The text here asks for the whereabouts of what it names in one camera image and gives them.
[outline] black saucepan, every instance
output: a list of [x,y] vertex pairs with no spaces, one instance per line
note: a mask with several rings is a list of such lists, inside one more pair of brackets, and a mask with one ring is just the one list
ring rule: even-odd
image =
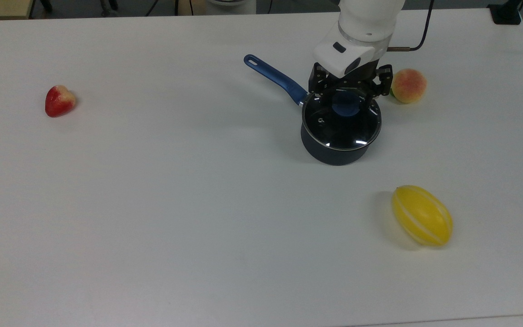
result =
[[335,88],[308,93],[263,60],[248,54],[246,65],[281,86],[302,109],[301,140],[307,151],[328,165],[342,166],[362,157],[380,132],[380,109],[367,105],[359,89]]

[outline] white table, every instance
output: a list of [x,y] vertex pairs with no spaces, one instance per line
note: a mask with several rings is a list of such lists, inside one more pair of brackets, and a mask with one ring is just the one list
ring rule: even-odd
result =
[[[401,12],[416,45],[426,12]],[[0,21],[0,326],[334,327],[523,315],[523,25],[437,10],[380,64],[429,80],[379,99],[332,167],[245,54],[305,85],[335,13]],[[72,89],[75,111],[44,114]],[[448,246],[390,213],[450,209]]]

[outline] blue handle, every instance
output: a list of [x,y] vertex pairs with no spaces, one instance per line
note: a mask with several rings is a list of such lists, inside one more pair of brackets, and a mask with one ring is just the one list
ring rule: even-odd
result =
[[303,105],[308,92],[301,87],[294,80],[285,76],[284,73],[280,72],[276,68],[273,68],[269,64],[266,64],[260,58],[254,56],[253,54],[248,54],[243,58],[243,62],[246,65],[253,68],[256,72],[266,76],[270,81],[273,81],[277,85],[281,86],[282,89],[285,89],[286,92],[290,95],[292,100],[296,102],[297,105]]

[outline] black cable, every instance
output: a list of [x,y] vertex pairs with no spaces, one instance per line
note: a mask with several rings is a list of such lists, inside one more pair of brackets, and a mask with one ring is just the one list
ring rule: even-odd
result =
[[425,37],[427,37],[427,29],[429,29],[429,21],[431,20],[431,11],[433,10],[434,2],[435,0],[431,0],[431,3],[429,4],[429,12],[427,13],[427,21],[425,22],[425,30],[423,31],[423,38],[421,39],[421,43],[419,43],[419,45],[414,48],[409,48],[409,51],[419,50],[423,46],[423,43],[425,42]]
[[151,6],[151,8],[149,9],[149,12],[145,15],[145,17],[147,17],[148,15],[151,14],[152,10],[154,9],[154,6],[156,6],[156,3],[158,2],[158,0],[154,0],[154,4]]

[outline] robotic arm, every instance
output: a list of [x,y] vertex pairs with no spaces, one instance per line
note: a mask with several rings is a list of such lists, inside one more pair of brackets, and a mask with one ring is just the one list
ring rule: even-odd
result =
[[341,0],[338,23],[314,49],[327,72],[342,79],[386,53],[405,0]]

